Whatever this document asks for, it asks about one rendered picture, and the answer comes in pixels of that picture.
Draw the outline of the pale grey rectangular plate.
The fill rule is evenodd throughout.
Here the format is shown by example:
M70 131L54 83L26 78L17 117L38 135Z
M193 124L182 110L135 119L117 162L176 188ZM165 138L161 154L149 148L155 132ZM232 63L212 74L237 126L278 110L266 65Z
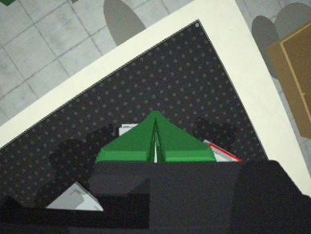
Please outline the pale grey rectangular plate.
M216 153L214 153L214 155L216 157L216 161L229 161L229 160L225 159L224 157L217 155Z

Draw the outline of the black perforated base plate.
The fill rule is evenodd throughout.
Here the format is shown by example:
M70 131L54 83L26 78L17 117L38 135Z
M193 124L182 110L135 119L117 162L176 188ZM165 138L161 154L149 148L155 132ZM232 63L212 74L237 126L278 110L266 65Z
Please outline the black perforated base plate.
M242 160L269 159L199 19L155 44L0 148L0 200L46 208L88 178L101 147L151 111ZM96 197L95 197L96 198Z

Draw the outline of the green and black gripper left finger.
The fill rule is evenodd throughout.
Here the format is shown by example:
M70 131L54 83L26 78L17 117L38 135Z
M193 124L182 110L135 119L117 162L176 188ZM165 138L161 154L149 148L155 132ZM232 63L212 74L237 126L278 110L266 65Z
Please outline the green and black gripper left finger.
M101 160L144 160L155 162L156 111L99 150L95 163Z

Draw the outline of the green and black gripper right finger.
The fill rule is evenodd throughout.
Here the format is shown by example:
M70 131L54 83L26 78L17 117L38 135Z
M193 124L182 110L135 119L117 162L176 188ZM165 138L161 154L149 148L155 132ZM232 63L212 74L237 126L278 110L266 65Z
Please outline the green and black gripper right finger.
M155 111L157 163L217 162L212 149Z

